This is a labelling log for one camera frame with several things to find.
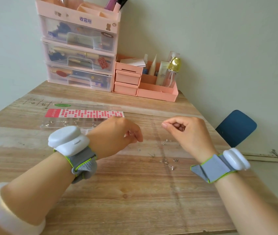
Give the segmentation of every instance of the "white bangle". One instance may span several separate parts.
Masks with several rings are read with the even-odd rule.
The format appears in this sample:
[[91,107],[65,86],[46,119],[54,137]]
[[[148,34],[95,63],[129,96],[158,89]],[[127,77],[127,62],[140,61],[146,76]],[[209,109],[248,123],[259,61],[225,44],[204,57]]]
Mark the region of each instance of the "white bangle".
[[[8,183],[0,183],[0,189]],[[39,235],[45,227],[44,221],[34,226],[18,218],[4,203],[0,194],[0,228],[12,235]]]

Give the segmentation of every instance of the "gold bottle cap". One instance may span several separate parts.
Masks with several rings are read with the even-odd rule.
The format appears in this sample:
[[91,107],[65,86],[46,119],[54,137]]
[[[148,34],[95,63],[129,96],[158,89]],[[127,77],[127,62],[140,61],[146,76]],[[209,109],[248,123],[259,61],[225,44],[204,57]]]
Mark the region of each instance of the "gold bottle cap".
[[168,70],[172,72],[179,72],[181,66],[180,58],[174,58],[168,66]]

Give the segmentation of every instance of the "left hand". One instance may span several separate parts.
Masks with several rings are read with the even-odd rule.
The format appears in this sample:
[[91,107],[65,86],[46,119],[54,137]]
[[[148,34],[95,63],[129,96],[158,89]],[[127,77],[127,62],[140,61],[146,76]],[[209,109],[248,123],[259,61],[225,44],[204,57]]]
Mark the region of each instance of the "left hand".
[[140,127],[125,118],[111,117],[96,126],[87,137],[97,158],[110,157],[130,143],[143,142]]

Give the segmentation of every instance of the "hand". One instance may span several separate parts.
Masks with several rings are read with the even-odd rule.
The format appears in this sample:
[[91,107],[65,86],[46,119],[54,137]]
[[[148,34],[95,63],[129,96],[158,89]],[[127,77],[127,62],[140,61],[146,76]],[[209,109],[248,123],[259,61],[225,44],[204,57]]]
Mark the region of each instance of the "hand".
[[97,158],[106,158],[123,150],[130,143],[143,142],[138,125],[125,118],[111,117],[95,127],[87,137]]
[[162,126],[199,163],[205,162],[214,154],[218,155],[203,119],[175,116],[165,120]]

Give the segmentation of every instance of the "right hand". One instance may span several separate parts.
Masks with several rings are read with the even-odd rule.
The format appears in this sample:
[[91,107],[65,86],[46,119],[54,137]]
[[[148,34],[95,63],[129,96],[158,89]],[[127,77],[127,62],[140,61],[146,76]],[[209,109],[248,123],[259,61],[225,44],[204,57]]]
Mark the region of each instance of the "right hand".
[[199,163],[218,155],[203,119],[175,116],[165,120],[162,126]]

